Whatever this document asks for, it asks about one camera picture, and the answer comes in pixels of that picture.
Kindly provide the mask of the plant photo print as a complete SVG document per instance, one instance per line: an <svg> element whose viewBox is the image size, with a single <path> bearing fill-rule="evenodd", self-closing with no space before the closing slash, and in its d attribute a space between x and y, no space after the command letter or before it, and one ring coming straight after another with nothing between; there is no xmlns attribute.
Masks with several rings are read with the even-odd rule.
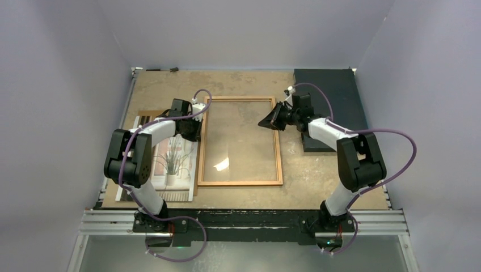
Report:
<svg viewBox="0 0 481 272"><path fill-rule="evenodd" d="M152 148L150 181L165 201L193 201L198 147L176 135Z"/></svg>

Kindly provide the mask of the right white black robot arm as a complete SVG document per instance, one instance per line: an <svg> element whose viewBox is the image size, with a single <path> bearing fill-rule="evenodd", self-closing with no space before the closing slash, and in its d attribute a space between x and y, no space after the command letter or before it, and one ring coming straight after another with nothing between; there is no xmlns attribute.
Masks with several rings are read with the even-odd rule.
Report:
<svg viewBox="0 0 481 272"><path fill-rule="evenodd" d="M327 231L347 216L355 196L386 178L387 170L373 133L357 133L315 114L309 94L289 95L276 103L258 126L283 131L292 125L304 136L320 141L337 153L339 185L320 204L318 222Z"/></svg>

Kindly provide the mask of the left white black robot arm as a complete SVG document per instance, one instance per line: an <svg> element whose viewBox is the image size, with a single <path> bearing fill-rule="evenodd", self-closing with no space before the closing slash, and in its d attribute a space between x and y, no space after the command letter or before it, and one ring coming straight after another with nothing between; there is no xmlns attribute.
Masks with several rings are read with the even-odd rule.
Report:
<svg viewBox="0 0 481 272"><path fill-rule="evenodd" d="M147 225L156 232L169 224L167 204L151 182L153 148L163 140L181 136L190 142L200 139L203 114L208 105L197 100L174 99L170 109L152 121L132 130L113 131L103 173L124 189L148 215Z"/></svg>

